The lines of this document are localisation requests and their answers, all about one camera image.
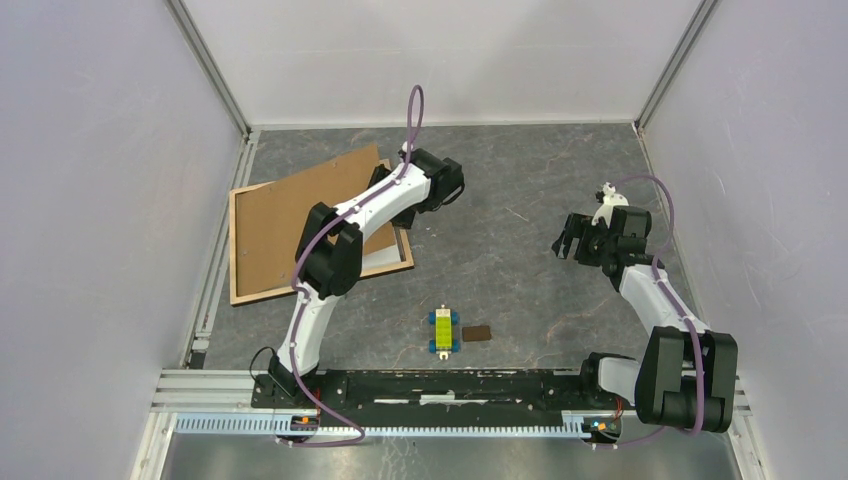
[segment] metal corner post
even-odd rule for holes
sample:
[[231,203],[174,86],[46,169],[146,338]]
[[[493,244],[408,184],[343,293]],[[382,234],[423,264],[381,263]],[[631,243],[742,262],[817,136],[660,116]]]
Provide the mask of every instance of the metal corner post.
[[174,20],[183,32],[186,42],[189,47],[191,47],[192,52],[194,52],[194,56],[197,58],[197,62],[200,64],[200,67],[203,69],[203,72],[212,84],[212,88],[215,89],[215,93],[217,93],[218,97],[223,102],[224,108],[227,110],[227,114],[232,119],[236,128],[238,128],[241,134],[246,138],[250,135],[251,126],[239,108],[233,93],[227,86],[227,82],[224,81],[224,76],[221,75],[218,65],[215,64],[215,59],[212,58],[212,53],[206,46],[206,42],[203,41],[203,37],[200,35],[200,31],[197,29],[197,25],[195,25],[194,20],[191,18],[191,14],[185,5],[185,2],[183,0],[165,0],[165,4],[168,6],[168,9],[174,16]]
[[654,85],[654,89],[648,96],[648,101],[645,102],[645,106],[642,107],[642,111],[639,112],[639,116],[636,117],[634,126],[640,134],[642,129],[644,129],[651,120],[654,112],[657,110],[660,101],[662,101],[663,96],[665,96],[665,92],[668,90],[671,82],[674,81],[674,77],[677,76],[680,66],[686,60],[686,57],[692,50],[692,46],[700,36],[704,25],[706,25],[707,21],[712,16],[719,1],[720,0],[701,0],[701,3],[695,10],[695,14],[692,15],[692,19],[689,20],[689,25],[686,26],[683,36],[680,37],[680,41],[677,42],[677,46],[674,48],[671,58],[668,59],[668,63],[666,63],[662,74],[660,74],[659,80],[657,80],[656,85]]

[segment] black cable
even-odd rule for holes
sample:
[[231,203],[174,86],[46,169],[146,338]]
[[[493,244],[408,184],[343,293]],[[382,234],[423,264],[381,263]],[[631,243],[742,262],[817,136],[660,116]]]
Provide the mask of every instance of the black cable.
[[250,360],[250,366],[247,367],[247,371],[250,372],[250,378],[252,378],[254,382],[258,382],[259,380],[257,380],[256,375],[253,374],[253,364],[256,363],[256,359],[259,358],[259,354],[264,352],[265,350],[271,350],[271,353],[273,353],[274,355],[277,354],[277,351],[274,350],[274,347],[269,346],[264,346],[260,348],[255,354],[253,354],[253,359]]

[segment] gray marble surface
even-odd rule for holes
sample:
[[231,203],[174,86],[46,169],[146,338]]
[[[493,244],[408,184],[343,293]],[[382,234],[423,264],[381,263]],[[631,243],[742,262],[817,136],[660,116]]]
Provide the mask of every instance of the gray marble surface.
[[[404,138],[398,128],[262,132],[250,183],[372,142],[394,159]],[[417,216],[409,234],[413,270],[361,281],[339,303],[321,346],[322,368],[551,368],[579,366],[593,351],[641,357],[647,334],[600,269],[550,250],[569,212],[594,213],[603,182],[648,171],[630,125],[430,127],[417,143],[462,164],[465,192]],[[632,205],[659,212],[650,183],[620,191]],[[649,251],[666,236],[657,213]],[[663,261],[691,306],[676,255]],[[294,308],[293,297],[234,308],[228,288],[207,369],[243,370],[260,347],[279,347]],[[427,313],[441,304],[460,313],[461,326],[490,325],[492,340],[464,343],[440,361],[427,350]]]

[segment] gray floor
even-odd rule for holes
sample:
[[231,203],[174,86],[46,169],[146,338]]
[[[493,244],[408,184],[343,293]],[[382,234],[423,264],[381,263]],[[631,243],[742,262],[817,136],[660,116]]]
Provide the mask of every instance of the gray floor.
[[[376,142],[383,158],[404,129],[262,132],[250,176],[260,183]],[[465,193],[420,215],[410,231],[411,271],[361,281],[340,302],[321,347],[322,368],[574,367],[592,351],[640,357],[647,334],[600,269],[558,260],[550,250],[569,212],[592,214],[605,181],[645,173],[630,125],[431,127],[418,146],[463,166]],[[653,185],[620,189],[658,212]],[[649,248],[667,235],[654,216]],[[691,306],[676,255],[672,284]],[[248,367],[285,336],[294,298],[233,308],[227,285],[205,368]],[[445,304],[462,325],[486,324],[489,342],[466,343],[446,361],[427,351],[427,313]]]
[[[625,419],[623,440],[657,427]],[[656,440],[595,451],[579,440],[544,438],[366,438],[328,451],[281,447],[267,437],[175,435],[163,479],[536,479],[737,480],[727,434]]]

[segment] white panel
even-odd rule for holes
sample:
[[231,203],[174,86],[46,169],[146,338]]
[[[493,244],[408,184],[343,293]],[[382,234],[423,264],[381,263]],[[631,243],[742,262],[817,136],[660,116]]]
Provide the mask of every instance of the white panel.
[[0,478],[127,478],[240,138],[163,1],[2,10]]
[[253,124],[631,120],[697,0],[188,0]]
[[647,130],[778,479],[848,468],[845,18],[845,2],[721,2]]

